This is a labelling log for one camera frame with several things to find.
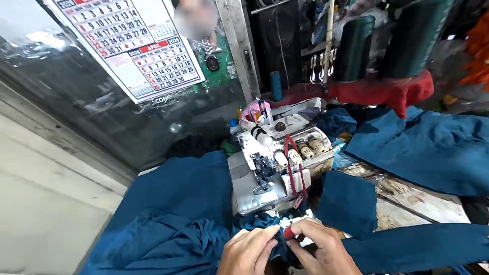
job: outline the calendar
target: calendar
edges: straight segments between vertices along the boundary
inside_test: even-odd
[[[134,103],[205,80],[170,0],[46,3]]]

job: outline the sewing machine knob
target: sewing machine knob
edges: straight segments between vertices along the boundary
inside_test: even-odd
[[[283,122],[278,122],[276,125],[275,125],[275,130],[279,131],[279,132],[282,132],[282,131],[285,131],[287,127],[285,126],[285,124]]]
[[[319,142],[317,139],[311,139],[309,140],[309,147],[312,148],[314,151],[316,151],[318,154],[322,154],[326,152],[326,149],[324,148],[324,145],[322,142]]]
[[[281,165],[281,166],[287,166],[287,163],[289,162],[287,160],[287,158],[285,157],[285,154],[282,153],[282,152],[277,152],[275,153],[275,155],[273,155],[275,157],[275,161]]]
[[[304,157],[308,159],[312,159],[314,157],[314,152],[304,142],[299,143],[297,147]]]
[[[289,150],[289,160],[291,160],[295,164],[302,163],[302,158],[295,149]]]

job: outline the red fabric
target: red fabric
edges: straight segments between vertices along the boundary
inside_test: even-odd
[[[427,99],[434,90],[428,70],[410,81],[397,84],[381,82],[377,74],[372,73],[351,83],[332,82],[327,98],[337,97],[339,102],[360,105],[387,104],[400,118],[406,118],[407,107]]]

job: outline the hand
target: hand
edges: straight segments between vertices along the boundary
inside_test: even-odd
[[[252,231],[242,229],[224,246],[218,275],[262,275],[272,249],[277,245],[273,236],[279,225]]]
[[[336,231],[310,218],[300,220],[290,227],[295,235],[304,234],[318,247],[313,256],[295,239],[287,241],[309,275],[361,275]]]

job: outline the metal pole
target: metal pole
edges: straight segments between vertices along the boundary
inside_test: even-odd
[[[324,50],[324,75],[323,83],[328,81],[328,69],[330,67],[330,52],[331,41],[333,40],[333,15],[334,15],[334,0],[330,0],[330,7],[328,9],[328,28],[326,33],[326,49]]]
[[[260,13],[260,12],[262,12],[264,10],[268,10],[268,9],[271,9],[273,7],[276,7],[276,6],[279,6],[279,5],[282,5],[282,4],[286,4],[286,3],[291,2],[291,1],[294,1],[294,0],[282,0],[282,1],[278,2],[278,3],[271,4],[271,5],[268,5],[266,7],[256,9],[256,10],[252,10],[251,11],[251,15],[255,15],[255,14]]]

